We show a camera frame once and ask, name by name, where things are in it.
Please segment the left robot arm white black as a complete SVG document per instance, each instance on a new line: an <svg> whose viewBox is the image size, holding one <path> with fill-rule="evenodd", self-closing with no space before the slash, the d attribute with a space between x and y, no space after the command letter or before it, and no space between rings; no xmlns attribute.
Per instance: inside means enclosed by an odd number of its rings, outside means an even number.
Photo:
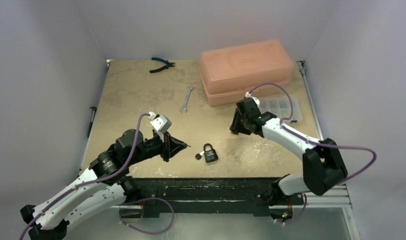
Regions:
<svg viewBox="0 0 406 240"><path fill-rule="evenodd" d="M129 175L131 165L160 156L168 162L188 144L169 132L153 132L146 139L138 129L126 130L100 153L90 166L55 196L39 205L25 205L26 223L19 239L62 240L68 230L92 215L115 205L144 202L141 188Z"/></svg>

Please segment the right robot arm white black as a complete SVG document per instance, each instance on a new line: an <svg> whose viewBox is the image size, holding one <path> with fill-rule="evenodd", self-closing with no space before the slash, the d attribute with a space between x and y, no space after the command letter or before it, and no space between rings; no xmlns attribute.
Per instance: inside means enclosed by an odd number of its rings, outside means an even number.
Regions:
<svg viewBox="0 0 406 240"><path fill-rule="evenodd" d="M279 204L298 193L322 196L348 176L342 155L332 139L303 137L301 132L281 122L273 113L261 113L252 97L236 103L229 129L233 134L254 134L271 140L302 161L300 174L285 175L272 184L271 197Z"/></svg>

